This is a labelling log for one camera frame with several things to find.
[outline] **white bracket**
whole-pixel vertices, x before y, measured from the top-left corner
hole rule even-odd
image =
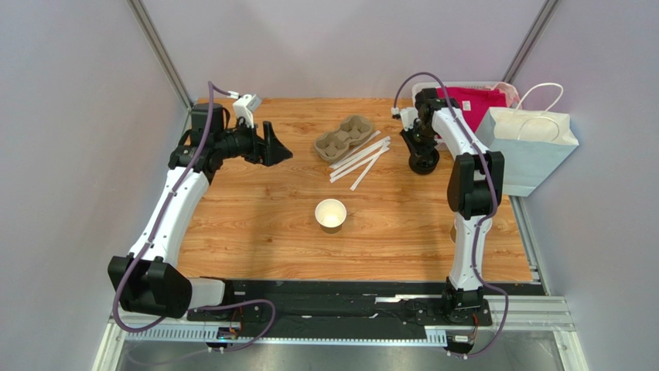
[[[262,99],[256,94],[245,94],[234,102],[236,118],[243,117],[248,128],[254,127],[254,111],[261,105]]]
[[[405,131],[411,130],[414,127],[414,120],[418,118],[418,111],[416,108],[407,107],[401,110],[401,122]]]

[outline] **cardboard cup holder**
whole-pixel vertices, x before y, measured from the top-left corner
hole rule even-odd
[[[329,131],[316,139],[313,147],[325,161],[334,163],[350,150],[360,145],[373,133],[373,124],[364,116],[346,117],[339,124],[339,129]]]

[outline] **metal pole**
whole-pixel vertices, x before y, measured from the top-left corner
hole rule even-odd
[[[526,62],[526,59],[531,54],[535,43],[538,41],[538,39],[540,39],[540,35],[545,30],[545,27],[549,23],[551,16],[556,11],[556,8],[560,2],[561,0],[545,1],[542,8],[540,9],[540,12],[538,13],[538,16],[535,17],[535,20],[533,21],[533,25],[531,25],[531,28],[526,34],[526,37],[524,37],[524,41],[520,45],[520,49],[517,51],[513,61],[510,63],[508,71],[506,71],[502,81],[506,83],[512,83],[515,80],[515,77],[517,77],[517,74],[520,72],[524,62]]]
[[[165,45],[162,43],[158,32],[155,30],[153,21],[151,20],[151,17],[149,17],[149,13],[146,11],[144,3],[142,3],[142,0],[126,0],[126,2],[130,5],[135,18],[142,27],[142,31],[144,31],[146,38],[149,40],[155,55],[158,57],[160,64],[162,64],[162,68],[165,70],[169,82],[174,87],[176,95],[179,96],[183,105],[185,105],[188,111],[190,111],[193,106],[192,99],[190,99],[190,95],[183,84],[181,76],[176,71],[174,63],[165,49]]]

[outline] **gray wall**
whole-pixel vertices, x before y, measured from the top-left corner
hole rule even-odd
[[[562,2],[516,84],[563,84],[581,141],[526,207],[591,369],[657,369],[659,3]],[[544,108],[547,90],[525,107]]]
[[[124,1],[0,4],[0,368],[88,370],[180,134]]]
[[[392,97],[420,70],[499,80],[543,0],[144,3],[193,98]]]

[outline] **bag handle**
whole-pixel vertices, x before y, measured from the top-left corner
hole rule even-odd
[[[553,139],[550,140],[550,141],[555,141],[556,138],[558,138],[558,136],[561,134],[561,127],[558,126],[558,123],[557,123],[556,121],[554,121],[554,119],[551,118],[551,117],[537,116],[537,117],[531,117],[531,118],[529,118],[528,120],[524,121],[524,123],[520,126],[520,133],[517,135],[517,139],[518,139],[518,141],[520,140],[520,137],[521,137],[521,129],[524,128],[524,126],[526,125],[526,123],[528,123],[528,122],[531,121],[531,120],[535,120],[535,119],[537,119],[537,118],[543,118],[543,119],[545,119],[545,120],[549,120],[549,121],[553,122],[554,125],[556,126],[556,136],[553,137]]]
[[[547,107],[546,110],[542,111],[542,113],[540,115],[546,114],[547,111],[551,110],[551,108],[554,107],[554,105],[558,103],[558,100],[560,100],[561,97],[563,96],[563,86],[560,83],[539,83],[538,85],[536,85],[536,86],[532,87],[531,89],[529,89],[526,92],[526,94],[524,94],[524,96],[520,100],[520,103],[517,104],[517,108],[515,108],[515,113],[517,113],[517,111],[519,111],[519,109],[521,107],[521,104],[522,104],[522,102],[524,102],[524,99],[526,99],[527,95],[531,91],[533,91],[533,89],[535,89],[536,87],[559,87],[559,88],[561,88],[561,93],[558,95],[558,98],[556,98],[556,100],[554,100],[554,103],[550,104],[549,107]]]

